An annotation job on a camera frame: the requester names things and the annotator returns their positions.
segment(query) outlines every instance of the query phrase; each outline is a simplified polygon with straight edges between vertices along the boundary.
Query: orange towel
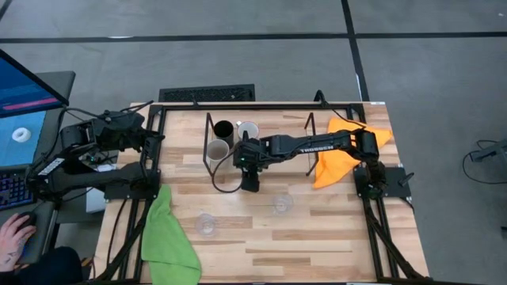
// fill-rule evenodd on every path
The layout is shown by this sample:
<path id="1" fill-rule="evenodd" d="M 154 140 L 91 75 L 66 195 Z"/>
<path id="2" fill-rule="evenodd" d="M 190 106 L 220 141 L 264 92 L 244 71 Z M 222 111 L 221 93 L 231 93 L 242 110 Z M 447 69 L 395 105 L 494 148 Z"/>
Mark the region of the orange towel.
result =
<path id="1" fill-rule="evenodd" d="M 340 130 L 356 130 L 358 126 L 345 120 L 332 118 L 327 127 L 327 132 Z M 366 127 L 366 131 L 375 133 L 377 144 L 380 147 L 385 145 L 393 136 L 392 131 L 381 130 L 373 127 Z M 331 150 L 318 153 L 318 163 L 315 166 L 314 188 L 322 188 L 338 182 L 345 174 L 352 170 L 360 161 L 351 158 L 341 150 Z"/>

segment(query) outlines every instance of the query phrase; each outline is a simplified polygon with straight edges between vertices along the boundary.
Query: green towel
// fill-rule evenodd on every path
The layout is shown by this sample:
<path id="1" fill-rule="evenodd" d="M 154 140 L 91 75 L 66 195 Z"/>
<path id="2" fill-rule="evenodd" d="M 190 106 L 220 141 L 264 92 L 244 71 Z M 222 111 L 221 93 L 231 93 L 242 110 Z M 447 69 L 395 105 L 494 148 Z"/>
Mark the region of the green towel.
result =
<path id="1" fill-rule="evenodd" d="M 170 210 L 171 189 L 163 185 L 148 212 L 141 257 L 154 285 L 195 285 L 200 263 L 192 244 Z"/>

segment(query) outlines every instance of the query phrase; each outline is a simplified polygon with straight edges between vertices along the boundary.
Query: concrete floor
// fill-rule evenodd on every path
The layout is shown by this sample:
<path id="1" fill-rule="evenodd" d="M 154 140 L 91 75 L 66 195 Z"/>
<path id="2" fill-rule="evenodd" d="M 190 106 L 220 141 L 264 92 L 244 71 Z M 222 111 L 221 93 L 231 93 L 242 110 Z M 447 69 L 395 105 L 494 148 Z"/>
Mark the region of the concrete floor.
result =
<path id="1" fill-rule="evenodd" d="M 350 0 L 356 32 L 507 31 L 504 0 Z M 346 32 L 334 0 L 13 0 L 1 38 Z M 505 284 L 507 191 L 468 180 L 478 139 L 505 139 L 507 39 L 358 40 L 372 101 L 386 101 L 431 276 Z M 0 44 L 33 72 L 74 70 L 71 105 L 101 112 L 170 87 L 254 83 L 258 101 L 358 101 L 348 40 Z M 497 161 L 470 165 L 507 180 Z M 93 255 L 100 224 L 58 243 Z"/>

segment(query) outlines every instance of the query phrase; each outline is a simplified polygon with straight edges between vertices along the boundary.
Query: transparent cup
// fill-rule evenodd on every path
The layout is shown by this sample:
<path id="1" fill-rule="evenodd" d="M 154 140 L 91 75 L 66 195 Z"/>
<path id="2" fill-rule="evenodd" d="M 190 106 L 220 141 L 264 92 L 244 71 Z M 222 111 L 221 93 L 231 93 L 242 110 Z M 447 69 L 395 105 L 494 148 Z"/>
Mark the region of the transparent cup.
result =
<path id="1" fill-rule="evenodd" d="M 205 237 L 211 237 L 215 234 L 215 218 L 210 214 L 201 214 L 196 220 L 197 232 Z"/>
<path id="2" fill-rule="evenodd" d="M 294 199 L 289 194 L 277 195 L 273 198 L 275 214 L 283 215 L 289 212 L 294 205 Z"/>

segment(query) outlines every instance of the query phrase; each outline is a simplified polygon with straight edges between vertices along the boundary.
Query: wooden tabletop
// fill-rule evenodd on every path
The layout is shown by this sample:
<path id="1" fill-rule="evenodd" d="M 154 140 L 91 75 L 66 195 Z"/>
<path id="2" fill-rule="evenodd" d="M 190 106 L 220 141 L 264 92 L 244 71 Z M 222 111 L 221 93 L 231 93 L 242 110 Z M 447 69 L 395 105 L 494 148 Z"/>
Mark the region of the wooden tabletop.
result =
<path id="1" fill-rule="evenodd" d="M 385 104 L 364 103 L 368 125 L 391 129 Z M 147 116 L 148 108 L 139 111 Z M 173 214 L 178 218 L 200 259 L 201 282 L 345 282 L 375 281 L 372 254 L 362 203 L 356 196 L 353 175 L 338 183 L 313 189 L 314 174 L 306 177 L 312 155 L 301 154 L 291 161 L 271 165 L 260 176 L 259 193 L 217 192 L 202 162 L 206 113 L 213 121 L 253 121 L 260 136 L 307 135 L 303 129 L 314 113 L 317 134 L 326 133 L 333 116 L 329 110 L 270 111 L 169 111 L 167 112 L 159 168 L 162 183 L 172 188 Z M 118 166 L 139 160 L 132 150 L 120 153 Z M 400 163 L 395 139 L 380 149 L 386 165 Z M 225 189 L 238 185 L 240 173 L 230 165 L 217 176 Z M 293 208 L 285 214 L 274 211 L 273 199 L 290 195 Z M 393 242 L 414 268 L 427 275 L 425 258 L 414 214 L 400 199 L 386 198 L 387 217 Z M 104 271 L 112 225 L 121 201 L 108 203 L 95 253 L 97 274 Z M 143 203 L 139 207 L 140 216 Z M 130 201 L 120 216 L 112 257 L 124 243 Z M 197 233 L 196 218 L 207 213 L 217 221 L 211 237 Z M 137 243 L 131 251 L 128 277 L 132 277 Z M 384 275 L 389 275 L 382 242 L 379 249 Z M 143 263 L 142 282 L 149 283 L 148 264 Z"/>

